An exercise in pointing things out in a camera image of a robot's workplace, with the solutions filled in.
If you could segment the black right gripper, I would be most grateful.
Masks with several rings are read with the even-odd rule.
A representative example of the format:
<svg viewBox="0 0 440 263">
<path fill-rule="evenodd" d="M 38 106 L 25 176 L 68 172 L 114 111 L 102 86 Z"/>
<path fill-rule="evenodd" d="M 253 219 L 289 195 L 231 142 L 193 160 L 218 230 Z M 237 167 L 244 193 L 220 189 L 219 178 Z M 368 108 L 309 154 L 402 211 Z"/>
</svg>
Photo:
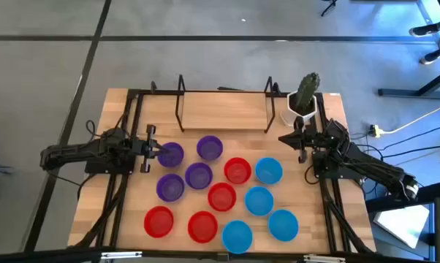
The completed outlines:
<svg viewBox="0 0 440 263">
<path fill-rule="evenodd" d="M 306 148 L 315 149 L 314 137 L 315 137 L 315 117 L 312 117 L 308 121 L 304 121 L 301 117 L 295 119 L 295 131 L 298 132 L 298 150 L 300 156 L 298 161 L 300 164 L 304 164 L 307 161 L 308 154 Z M 294 132 L 280 136 L 278 140 L 292 149 L 297 149 L 297 143 L 290 141 L 296 138 Z"/>
</svg>

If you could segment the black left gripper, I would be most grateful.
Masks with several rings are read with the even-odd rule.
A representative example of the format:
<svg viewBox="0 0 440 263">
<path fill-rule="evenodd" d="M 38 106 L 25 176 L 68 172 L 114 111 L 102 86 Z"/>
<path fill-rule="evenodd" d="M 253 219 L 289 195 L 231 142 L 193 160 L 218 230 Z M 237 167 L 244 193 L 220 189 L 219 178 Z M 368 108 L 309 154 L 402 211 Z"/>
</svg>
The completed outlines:
<svg viewBox="0 0 440 263">
<path fill-rule="evenodd" d="M 148 160 L 153 159 L 155 156 L 155 153 L 153 151 L 153 147 L 155 144 L 156 148 L 160 149 L 156 152 L 156 156 L 166 156 L 170 154 L 170 151 L 165 146 L 163 146 L 163 144 L 160 144 L 158 143 L 158 141 L 155 141 L 153 139 L 155 131 L 156 127 L 154 125 L 148 124 L 146 129 L 147 138 L 145 140 L 141 140 L 138 138 L 132 140 L 132 153 L 135 156 L 142 156 L 143 158 L 143 162 L 140 165 L 141 172 L 150 171 L 150 164 Z"/>
</svg>

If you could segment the purple plastic mini bowl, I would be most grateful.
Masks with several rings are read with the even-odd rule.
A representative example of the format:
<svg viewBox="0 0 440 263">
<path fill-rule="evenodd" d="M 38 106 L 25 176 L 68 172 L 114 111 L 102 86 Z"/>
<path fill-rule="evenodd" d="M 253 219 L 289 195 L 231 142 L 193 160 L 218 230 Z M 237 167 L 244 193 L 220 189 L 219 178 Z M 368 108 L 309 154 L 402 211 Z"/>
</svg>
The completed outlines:
<svg viewBox="0 0 440 263">
<path fill-rule="evenodd" d="M 158 162 L 163 167 L 176 167 L 183 161 L 184 151 L 178 143 L 167 142 L 163 144 L 163 148 L 167 149 L 167 151 L 157 156 Z"/>
<path fill-rule="evenodd" d="M 157 196 L 165 202 L 174 202 L 183 196 L 185 185 L 177 174 L 166 174 L 156 184 Z"/>
<path fill-rule="evenodd" d="M 223 144 L 216 136 L 204 136 L 197 143 L 197 153 L 206 161 L 216 160 L 223 153 Z"/>
<path fill-rule="evenodd" d="M 207 188 L 212 182 L 212 179 L 212 169 L 202 162 L 191 164 L 185 172 L 186 183 L 196 190 Z"/>
</svg>

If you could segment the blue plastic mini bowl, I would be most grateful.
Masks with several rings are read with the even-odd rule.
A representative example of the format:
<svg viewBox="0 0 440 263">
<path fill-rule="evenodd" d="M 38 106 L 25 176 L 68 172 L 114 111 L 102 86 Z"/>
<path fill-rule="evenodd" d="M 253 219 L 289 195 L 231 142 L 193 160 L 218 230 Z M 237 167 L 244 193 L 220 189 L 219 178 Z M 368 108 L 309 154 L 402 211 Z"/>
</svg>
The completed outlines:
<svg viewBox="0 0 440 263">
<path fill-rule="evenodd" d="M 261 183 L 273 185 L 282 179 L 283 167 L 278 160 L 272 157 L 264 157 L 256 163 L 255 175 Z"/>
<path fill-rule="evenodd" d="M 274 206 L 271 192 L 262 186 L 250 188 L 244 198 L 246 209 L 254 216 L 266 216 Z"/>
<path fill-rule="evenodd" d="M 281 242 L 289 242 L 296 238 L 299 232 L 299 222 L 289 210 L 276 210 L 268 219 L 269 233 Z"/>
<path fill-rule="evenodd" d="M 232 254 L 244 254 L 251 247 L 253 233 L 244 221 L 231 221 L 221 233 L 221 241 L 226 250 Z"/>
</svg>

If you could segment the red plastic mini bowl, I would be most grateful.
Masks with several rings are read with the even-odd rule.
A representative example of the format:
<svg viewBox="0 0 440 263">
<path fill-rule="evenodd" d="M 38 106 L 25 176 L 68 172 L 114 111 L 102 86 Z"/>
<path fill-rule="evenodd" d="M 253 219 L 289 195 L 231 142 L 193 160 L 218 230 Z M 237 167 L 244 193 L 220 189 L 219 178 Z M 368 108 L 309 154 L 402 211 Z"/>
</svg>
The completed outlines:
<svg viewBox="0 0 440 263">
<path fill-rule="evenodd" d="M 166 236 L 172 229 L 174 217 L 172 211 L 165 206 L 151 208 L 144 218 L 144 229 L 154 238 Z"/>
<path fill-rule="evenodd" d="M 231 210 L 237 200 L 235 189 L 228 183 L 216 183 L 208 192 L 208 203 L 216 211 Z"/>
<path fill-rule="evenodd" d="M 218 222 L 208 211 L 195 213 L 188 222 L 188 233 L 196 243 L 209 243 L 217 234 Z"/>
<path fill-rule="evenodd" d="M 251 165 L 243 158 L 231 158 L 224 165 L 224 175 L 231 183 L 243 184 L 250 179 L 251 174 Z"/>
</svg>

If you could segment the white hexagonal plant pot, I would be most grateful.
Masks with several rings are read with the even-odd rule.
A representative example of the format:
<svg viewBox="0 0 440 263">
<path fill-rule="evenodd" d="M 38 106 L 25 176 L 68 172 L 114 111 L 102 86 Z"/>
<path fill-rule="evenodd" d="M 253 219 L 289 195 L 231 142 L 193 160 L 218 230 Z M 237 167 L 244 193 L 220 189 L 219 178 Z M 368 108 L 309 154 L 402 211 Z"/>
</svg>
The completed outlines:
<svg viewBox="0 0 440 263">
<path fill-rule="evenodd" d="M 289 105 L 289 103 L 292 101 L 292 97 L 296 93 L 297 93 L 297 91 L 294 91 L 294 92 L 287 95 L 287 108 L 285 110 L 283 110 L 280 114 L 284 125 L 289 126 L 289 127 L 293 127 L 296 118 L 298 118 L 299 120 L 302 120 L 303 122 L 306 122 L 306 121 L 309 121 L 312 117 L 314 117 L 317 113 L 317 100 L 314 95 L 312 96 L 312 99 L 311 99 L 312 109 L 309 113 L 307 113 L 305 115 L 301 115 L 300 113 L 297 113 L 296 111 L 294 111 L 291 108 L 291 106 Z"/>
</svg>

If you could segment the green cactus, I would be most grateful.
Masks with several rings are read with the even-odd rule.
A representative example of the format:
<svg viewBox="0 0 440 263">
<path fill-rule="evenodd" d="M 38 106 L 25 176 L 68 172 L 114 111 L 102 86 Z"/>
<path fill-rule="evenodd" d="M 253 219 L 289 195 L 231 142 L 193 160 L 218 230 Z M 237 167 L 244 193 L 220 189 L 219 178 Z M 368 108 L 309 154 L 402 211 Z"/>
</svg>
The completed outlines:
<svg viewBox="0 0 440 263">
<path fill-rule="evenodd" d="M 308 114 L 312 109 L 312 97 L 320 84 L 319 75 L 316 72 L 307 74 L 300 82 L 296 97 L 295 109 L 301 115 Z"/>
</svg>

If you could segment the wooden shelf with black legs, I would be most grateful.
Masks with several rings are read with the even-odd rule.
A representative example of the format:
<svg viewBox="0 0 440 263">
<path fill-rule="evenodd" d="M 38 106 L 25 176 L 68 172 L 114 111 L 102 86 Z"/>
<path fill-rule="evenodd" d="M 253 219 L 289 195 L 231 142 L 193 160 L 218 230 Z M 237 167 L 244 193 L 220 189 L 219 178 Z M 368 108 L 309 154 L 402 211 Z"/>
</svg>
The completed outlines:
<svg viewBox="0 0 440 263">
<path fill-rule="evenodd" d="M 257 130 L 268 132 L 276 118 L 274 99 L 281 92 L 268 77 L 263 91 L 220 87 L 216 91 L 188 91 L 178 77 L 175 117 L 181 131 Z"/>
</svg>

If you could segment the black stand foot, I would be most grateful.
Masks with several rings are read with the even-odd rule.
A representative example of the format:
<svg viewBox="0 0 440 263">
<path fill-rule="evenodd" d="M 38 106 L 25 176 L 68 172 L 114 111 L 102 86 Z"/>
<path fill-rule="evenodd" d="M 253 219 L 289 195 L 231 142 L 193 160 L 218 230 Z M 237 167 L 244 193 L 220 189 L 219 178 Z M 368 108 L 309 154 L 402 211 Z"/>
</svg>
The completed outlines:
<svg viewBox="0 0 440 263">
<path fill-rule="evenodd" d="M 323 0 L 328 3 L 328 6 L 321 12 L 320 16 L 324 17 L 328 14 L 333 8 L 336 7 L 337 0 Z"/>
</svg>

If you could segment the white board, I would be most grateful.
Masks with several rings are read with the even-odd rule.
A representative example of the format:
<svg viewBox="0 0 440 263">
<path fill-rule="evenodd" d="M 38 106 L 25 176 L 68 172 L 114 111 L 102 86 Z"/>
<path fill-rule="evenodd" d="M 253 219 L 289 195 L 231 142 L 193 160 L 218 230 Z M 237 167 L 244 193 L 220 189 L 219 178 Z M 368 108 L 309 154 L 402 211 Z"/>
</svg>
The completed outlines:
<svg viewBox="0 0 440 263">
<path fill-rule="evenodd" d="M 410 248 L 416 248 L 428 220 L 429 209 L 415 205 L 378 212 L 373 222 Z"/>
</svg>

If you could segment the person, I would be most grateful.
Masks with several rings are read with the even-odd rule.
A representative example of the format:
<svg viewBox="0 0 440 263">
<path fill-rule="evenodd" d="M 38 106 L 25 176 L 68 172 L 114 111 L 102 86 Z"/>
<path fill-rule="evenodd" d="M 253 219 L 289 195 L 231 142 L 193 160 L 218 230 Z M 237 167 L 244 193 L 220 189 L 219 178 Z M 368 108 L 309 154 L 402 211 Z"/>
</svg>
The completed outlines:
<svg viewBox="0 0 440 263">
<path fill-rule="evenodd" d="M 409 29 L 409 34 L 413 37 L 424 37 L 429 34 L 435 34 L 440 31 L 440 22 L 429 24 L 426 26 L 419 26 Z M 435 60 L 440 58 L 440 48 L 431 53 L 424 55 L 420 59 L 420 63 L 424 65 L 432 64 Z"/>
</svg>

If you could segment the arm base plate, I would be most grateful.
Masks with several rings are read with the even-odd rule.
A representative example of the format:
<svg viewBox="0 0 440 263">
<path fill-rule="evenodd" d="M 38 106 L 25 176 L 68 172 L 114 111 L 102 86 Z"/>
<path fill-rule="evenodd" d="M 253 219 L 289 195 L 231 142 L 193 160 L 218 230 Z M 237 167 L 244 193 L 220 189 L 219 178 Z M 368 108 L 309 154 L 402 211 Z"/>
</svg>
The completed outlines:
<svg viewBox="0 0 440 263">
<path fill-rule="evenodd" d="M 326 179 L 360 179 L 357 171 L 346 167 L 340 157 L 328 150 L 315 151 L 311 154 L 316 178 Z"/>
<path fill-rule="evenodd" d="M 85 172 L 89 174 L 117 174 L 131 172 L 135 157 L 125 145 L 104 145 L 83 151 L 86 157 Z"/>
</svg>

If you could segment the black metal rig frame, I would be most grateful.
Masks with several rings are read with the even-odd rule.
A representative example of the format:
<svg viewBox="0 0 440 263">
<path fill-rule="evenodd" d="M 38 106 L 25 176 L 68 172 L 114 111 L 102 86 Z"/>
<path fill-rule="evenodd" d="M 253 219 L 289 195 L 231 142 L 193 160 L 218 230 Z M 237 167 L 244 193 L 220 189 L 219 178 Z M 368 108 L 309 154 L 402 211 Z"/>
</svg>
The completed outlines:
<svg viewBox="0 0 440 263">
<path fill-rule="evenodd" d="M 105 98 L 105 104 L 102 111 L 102 117 L 100 118 L 101 123 L 105 123 L 106 126 L 109 125 L 109 121 L 113 121 L 116 117 L 116 113 L 119 113 L 124 110 L 130 109 L 130 106 L 140 108 L 140 121 L 146 121 L 149 117 L 154 117 L 155 114 L 157 118 L 165 121 L 166 123 L 162 123 L 160 127 L 157 128 L 158 132 L 162 132 L 163 128 L 171 129 L 166 131 L 166 138 L 168 137 L 167 132 L 175 132 L 171 133 L 170 136 L 178 139 L 185 139 L 183 136 L 187 136 L 187 131 L 178 132 L 179 127 L 178 123 L 175 121 L 175 103 L 176 103 L 176 91 L 177 90 L 160 90 L 160 89 L 152 89 L 152 90 L 143 90 L 143 89 L 122 89 L 122 88 L 110 88 L 107 91 L 107 95 Z M 279 97 L 274 99 L 275 108 L 277 112 L 282 110 L 283 107 L 286 106 L 286 95 L 288 93 L 282 92 Z M 332 117 L 334 119 L 338 119 L 342 124 L 346 125 L 346 116 L 344 112 L 343 102 L 340 94 L 318 94 L 318 102 L 317 104 L 325 111 L 325 115 L 327 117 Z M 100 178 L 92 178 L 87 186 L 87 190 L 83 191 L 83 195 L 80 198 L 81 203 L 84 205 L 78 205 L 78 209 L 80 212 L 76 212 L 75 214 L 75 222 L 73 226 L 73 231 L 79 230 L 79 232 L 73 232 L 69 236 L 70 243 L 76 243 L 79 240 L 78 238 L 83 238 L 84 232 L 87 232 L 90 229 L 90 225 L 93 226 L 96 221 L 96 213 L 100 211 L 96 211 L 95 209 L 98 207 L 102 207 L 103 209 L 103 194 L 106 190 L 103 188 L 108 185 L 109 177 L 106 175 L 101 175 Z M 340 190 L 344 191 L 343 193 L 343 205 L 345 207 L 343 210 L 347 215 L 352 216 L 349 220 L 350 224 L 353 223 L 364 223 L 361 228 L 356 229 L 358 234 L 365 234 L 365 237 L 362 237 L 362 240 L 367 243 L 370 247 L 374 247 L 374 243 L 372 241 L 372 234 L 370 232 L 368 213 L 366 211 L 366 207 L 363 204 L 363 194 L 360 194 L 358 191 L 360 190 L 351 182 L 341 182 Z M 322 208 L 321 197 L 319 200 L 317 196 L 319 196 L 320 192 L 316 190 L 316 188 L 310 188 L 309 191 L 312 191 L 311 194 L 315 199 L 306 199 L 304 201 L 309 201 L 308 205 L 319 205 L 320 209 L 317 209 L 317 216 L 313 215 L 313 218 L 316 219 L 316 223 L 312 226 L 316 230 L 320 230 L 323 232 L 323 227 L 325 227 L 324 223 L 324 212 Z M 90 204 L 92 204 L 95 209 L 90 209 Z M 303 242 L 300 243 L 300 240 L 293 241 L 293 244 L 289 245 L 291 249 L 290 253 L 285 253 L 281 251 L 287 251 L 285 248 L 278 252 L 270 252 L 270 253 L 245 253 L 245 254 L 229 254 L 224 249 L 220 249 L 221 245 L 219 244 L 219 237 L 214 239 L 213 244 L 210 244 L 210 247 L 204 247 L 201 244 L 193 244 L 194 241 L 190 242 L 190 250 L 188 248 L 180 248 L 181 250 L 175 251 L 170 250 L 169 246 L 166 249 L 148 249 L 148 244 L 143 244 L 144 247 L 141 246 L 142 250 L 137 248 L 122 248 L 115 247 L 114 245 L 108 246 L 81 246 L 81 247 L 68 247 L 59 250 L 51 250 L 51 251 L 27 251 L 13 254 L 0 254 L 0 263 L 81 263 L 81 262 L 89 262 L 89 261 L 99 261 L 102 252 L 115 252 L 115 251 L 142 251 L 143 256 L 140 258 L 177 258 L 177 259 L 199 259 L 199 260 L 207 260 L 211 259 L 216 262 L 232 262 L 233 260 L 278 260 L 285 262 L 304 262 L 303 257 L 308 254 L 314 255 L 322 255 L 322 256 L 334 256 L 341 257 L 346 259 L 346 263 L 433 263 L 427 261 L 417 261 L 411 259 L 402 259 L 402 258 L 394 258 L 388 256 L 382 256 L 379 254 L 358 254 L 355 252 L 344 252 L 344 251 L 336 251 L 336 252 L 327 252 L 317 249 L 318 245 L 326 245 L 327 240 L 322 237 L 316 239 L 317 241 L 313 241 L 314 243 L 305 244 Z"/>
</svg>

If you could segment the silver metal bracket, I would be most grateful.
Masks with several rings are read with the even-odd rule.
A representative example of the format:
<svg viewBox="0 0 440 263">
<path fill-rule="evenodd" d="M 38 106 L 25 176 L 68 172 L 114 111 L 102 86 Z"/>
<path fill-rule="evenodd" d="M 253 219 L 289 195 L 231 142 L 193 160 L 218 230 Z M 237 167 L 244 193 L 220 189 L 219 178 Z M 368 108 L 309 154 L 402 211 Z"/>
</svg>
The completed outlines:
<svg viewBox="0 0 440 263">
<path fill-rule="evenodd" d="M 132 259 L 140 258 L 143 256 L 142 251 L 115 251 L 115 252 L 102 252 L 100 259 L 113 260 L 113 259 Z"/>
<path fill-rule="evenodd" d="M 303 257 L 305 263 L 346 263 L 345 258 L 308 254 Z"/>
</svg>

